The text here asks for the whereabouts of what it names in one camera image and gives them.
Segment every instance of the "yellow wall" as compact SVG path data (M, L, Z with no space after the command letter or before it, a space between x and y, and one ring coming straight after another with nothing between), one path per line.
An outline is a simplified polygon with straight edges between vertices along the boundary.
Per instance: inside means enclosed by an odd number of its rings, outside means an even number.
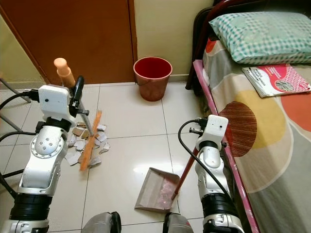
M42 83L39 72L0 16L0 71L9 83Z
M188 74L197 13L213 0L135 0L138 58L159 56L173 74Z

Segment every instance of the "baseboard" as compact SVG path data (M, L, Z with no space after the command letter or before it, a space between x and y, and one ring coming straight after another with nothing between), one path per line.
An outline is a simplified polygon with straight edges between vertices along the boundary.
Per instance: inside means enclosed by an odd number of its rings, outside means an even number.
M188 80L189 74L171 74L169 78L170 83L185 82Z
M8 84L13 89L30 89L30 88L39 88L45 83L26 81L26 82L8 82ZM8 88L3 83L0 83L0 90L8 90Z

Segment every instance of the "brown door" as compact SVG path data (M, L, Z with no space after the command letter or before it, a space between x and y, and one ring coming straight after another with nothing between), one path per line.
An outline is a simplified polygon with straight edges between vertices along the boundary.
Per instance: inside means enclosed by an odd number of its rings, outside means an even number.
M127 0L0 0L0 6L50 83L60 84L53 65L57 57L65 58L74 77L83 75L86 83L134 81Z

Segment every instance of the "pink magazine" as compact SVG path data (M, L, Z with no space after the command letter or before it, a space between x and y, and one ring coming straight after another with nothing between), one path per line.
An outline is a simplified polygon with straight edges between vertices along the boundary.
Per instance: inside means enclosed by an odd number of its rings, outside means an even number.
M242 68L260 97L311 91L310 84L290 64Z

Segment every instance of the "patterned bedsheet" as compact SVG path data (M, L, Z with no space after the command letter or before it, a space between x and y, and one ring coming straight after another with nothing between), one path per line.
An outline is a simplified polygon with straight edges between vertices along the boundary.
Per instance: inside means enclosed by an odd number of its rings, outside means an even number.
M203 60L260 232L311 232L311 94L260 98L220 41ZM311 82L311 66L293 67Z

